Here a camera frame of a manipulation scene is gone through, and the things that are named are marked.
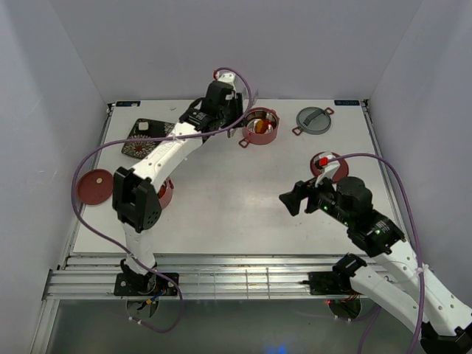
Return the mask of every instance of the black label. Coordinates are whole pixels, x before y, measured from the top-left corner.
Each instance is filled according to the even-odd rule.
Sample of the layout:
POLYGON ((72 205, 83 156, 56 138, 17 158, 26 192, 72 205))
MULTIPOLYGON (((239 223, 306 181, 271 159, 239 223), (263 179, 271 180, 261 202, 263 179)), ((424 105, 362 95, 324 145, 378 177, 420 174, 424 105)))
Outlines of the black label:
POLYGON ((357 100, 334 100, 334 105, 361 105, 357 100))
POLYGON ((118 101, 117 107, 139 107, 141 101, 118 101))

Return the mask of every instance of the gray floor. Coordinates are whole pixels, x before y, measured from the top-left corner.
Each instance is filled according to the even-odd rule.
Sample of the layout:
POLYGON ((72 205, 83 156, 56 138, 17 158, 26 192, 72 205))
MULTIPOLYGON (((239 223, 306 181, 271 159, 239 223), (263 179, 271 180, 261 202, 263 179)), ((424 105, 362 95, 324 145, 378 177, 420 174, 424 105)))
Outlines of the gray floor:
MULTIPOLYGON (((365 302, 362 313, 371 306, 365 302)), ((164 327, 177 310, 177 302, 162 302, 150 321, 164 327)), ((297 310, 330 314, 322 300, 186 302, 179 326, 162 335, 129 322, 124 301, 61 301, 48 354, 357 352, 369 320, 348 324, 305 318, 297 310)), ((400 322, 382 311, 363 354, 405 353, 411 337, 400 322)), ((420 353, 424 352, 418 345, 415 354, 420 353)))

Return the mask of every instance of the white and black robotic arm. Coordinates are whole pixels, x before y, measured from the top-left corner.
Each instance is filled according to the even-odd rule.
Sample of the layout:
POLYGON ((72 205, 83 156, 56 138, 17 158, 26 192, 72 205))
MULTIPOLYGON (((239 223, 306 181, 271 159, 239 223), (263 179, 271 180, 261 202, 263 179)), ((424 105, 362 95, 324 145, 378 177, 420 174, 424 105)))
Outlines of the white and black robotic arm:
MULTIPOLYGON (((217 131, 243 115, 243 97, 236 92, 235 81, 236 75, 232 72, 218 75, 209 84, 206 96, 194 101, 181 115, 169 134, 172 140, 161 142, 132 168, 120 167, 114 174, 112 205, 122 223, 126 246, 133 257, 148 268, 156 266, 151 229, 162 212, 158 191, 175 168, 209 138, 181 137, 217 131)), ((146 293, 151 274, 133 257, 128 255, 121 262, 121 268, 127 283, 134 290, 146 293)))
POLYGON ((421 344, 428 354, 465 354, 472 349, 472 309, 458 300, 428 269, 417 268, 417 258, 402 231, 372 205, 372 193, 356 177, 345 177, 333 187, 337 165, 326 165, 329 153, 317 162, 326 171, 318 178, 299 181, 291 192, 279 196, 292 216, 301 201, 305 212, 320 209, 347 227, 347 236, 376 263, 384 267, 405 290, 378 276, 360 257, 347 254, 333 267, 334 280, 368 296, 414 331, 420 282, 425 278, 425 307, 421 344))

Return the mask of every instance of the gray wall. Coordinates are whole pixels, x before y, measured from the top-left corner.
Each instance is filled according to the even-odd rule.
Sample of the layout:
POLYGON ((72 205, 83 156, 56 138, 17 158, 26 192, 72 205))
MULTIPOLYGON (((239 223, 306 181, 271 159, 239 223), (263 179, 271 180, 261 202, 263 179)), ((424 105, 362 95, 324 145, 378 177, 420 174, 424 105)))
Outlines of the gray wall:
POLYGON ((231 66, 261 97, 367 98, 420 0, 51 0, 106 102, 201 95, 231 66))
POLYGON ((0 1, 0 353, 27 353, 105 105, 47 0, 0 1))
POLYGON ((424 0, 372 96, 427 263, 472 305, 472 3, 424 0))

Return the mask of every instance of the white table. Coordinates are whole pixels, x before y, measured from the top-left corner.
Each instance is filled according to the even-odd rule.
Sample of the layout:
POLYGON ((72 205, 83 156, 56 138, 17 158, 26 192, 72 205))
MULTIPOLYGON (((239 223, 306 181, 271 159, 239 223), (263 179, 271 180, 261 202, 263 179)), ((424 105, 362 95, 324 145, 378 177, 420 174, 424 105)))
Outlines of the white table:
MULTIPOLYGON (((175 122, 190 100, 141 101, 139 107, 116 107, 105 141, 123 139, 138 118, 175 122)), ((269 145, 242 149, 240 130, 232 139, 214 136, 182 162, 170 176, 175 185, 170 205, 153 227, 156 254, 232 255, 334 255, 361 254, 346 229, 323 212, 292 218, 278 195, 299 180, 313 175, 310 158, 330 150, 345 154, 374 153, 360 106, 334 106, 332 100, 258 100, 257 106, 274 109, 280 117, 277 138, 269 145), (295 136, 296 114, 316 106, 335 110, 330 130, 313 136, 295 136)), ((113 173, 137 160, 121 154, 122 145, 102 151, 97 168, 113 173)), ((387 187, 374 159, 348 161, 350 175, 362 178, 374 195, 374 207, 393 219, 387 187)), ((86 206, 83 217, 94 227, 124 243, 125 237, 111 198, 98 206, 86 206)), ((72 254, 121 254, 80 226, 72 254)))

